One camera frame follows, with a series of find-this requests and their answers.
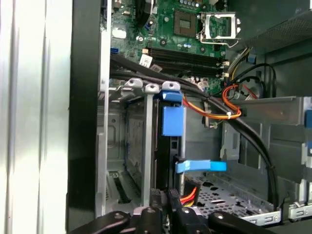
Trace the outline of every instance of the motherboard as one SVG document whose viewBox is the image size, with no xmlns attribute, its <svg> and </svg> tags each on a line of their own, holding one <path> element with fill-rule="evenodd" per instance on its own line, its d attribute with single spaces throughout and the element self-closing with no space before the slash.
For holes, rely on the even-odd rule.
<svg viewBox="0 0 312 234">
<path fill-rule="evenodd" d="M 192 82 L 205 81 L 205 90 L 220 90 L 220 66 L 225 46 L 203 44 L 199 14 L 224 12 L 226 0 L 113 0 L 111 53 L 137 63 L 142 56 L 155 71 L 179 75 Z M 224 18 L 210 22 L 211 35 L 228 31 Z"/>
</svg>

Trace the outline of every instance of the blue drive clip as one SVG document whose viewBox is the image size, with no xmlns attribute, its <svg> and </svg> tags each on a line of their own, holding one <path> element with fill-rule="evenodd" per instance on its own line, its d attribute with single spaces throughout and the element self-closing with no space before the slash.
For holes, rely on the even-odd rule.
<svg viewBox="0 0 312 234">
<path fill-rule="evenodd" d="M 187 171 L 225 172 L 226 162 L 211 160 L 186 160 L 175 164 L 176 173 L 183 173 Z"/>
</svg>

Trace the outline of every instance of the perforated metal panel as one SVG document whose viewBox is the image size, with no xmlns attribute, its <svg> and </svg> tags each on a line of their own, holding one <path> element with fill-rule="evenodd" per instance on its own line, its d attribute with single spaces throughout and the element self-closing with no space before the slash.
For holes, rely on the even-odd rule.
<svg viewBox="0 0 312 234">
<path fill-rule="evenodd" d="M 312 38 L 311 0 L 235 0 L 228 1 L 229 10 L 241 20 L 238 37 L 267 53 Z"/>
<path fill-rule="evenodd" d="M 224 211 L 238 217 L 247 217 L 268 213 L 265 203 L 255 205 L 250 199 L 244 199 L 237 193 L 228 190 L 217 181 L 207 180 L 204 177 L 193 178 L 201 181 L 202 186 L 197 206 L 202 215 L 208 215 L 215 211 Z"/>
<path fill-rule="evenodd" d="M 312 13 L 283 22 L 257 37 L 246 40 L 250 47 L 265 53 L 312 38 Z"/>
</svg>

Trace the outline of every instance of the ram slot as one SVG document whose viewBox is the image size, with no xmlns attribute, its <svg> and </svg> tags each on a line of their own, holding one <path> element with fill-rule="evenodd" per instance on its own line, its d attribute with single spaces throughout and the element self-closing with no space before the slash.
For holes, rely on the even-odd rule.
<svg viewBox="0 0 312 234">
<path fill-rule="evenodd" d="M 203 66 L 220 67 L 222 63 L 222 59 L 210 57 L 210 56 L 203 56 L 203 55 L 195 55 L 185 52 L 177 52 L 171 50 L 163 50 L 152 48 L 150 50 L 150 56 L 153 57 L 154 60 L 160 61 L 174 61 L 174 62 L 181 62 L 181 63 L 188 63 L 188 64 L 200 64 Z"/>
<path fill-rule="evenodd" d="M 173 62 L 164 62 L 160 60 L 153 60 L 155 64 L 162 68 L 162 72 L 177 75 L 182 71 L 191 71 L 192 75 L 198 77 L 219 77 L 222 75 L 222 69 L 209 68 L 198 66 L 194 64 L 179 64 Z"/>
</svg>

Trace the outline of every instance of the cpu socket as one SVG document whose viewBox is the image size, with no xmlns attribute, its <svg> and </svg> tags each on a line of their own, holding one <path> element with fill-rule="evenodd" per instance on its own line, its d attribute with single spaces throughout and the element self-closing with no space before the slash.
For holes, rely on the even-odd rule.
<svg viewBox="0 0 312 234">
<path fill-rule="evenodd" d="M 174 34 L 185 37 L 196 37 L 196 15 L 175 11 Z"/>
</svg>

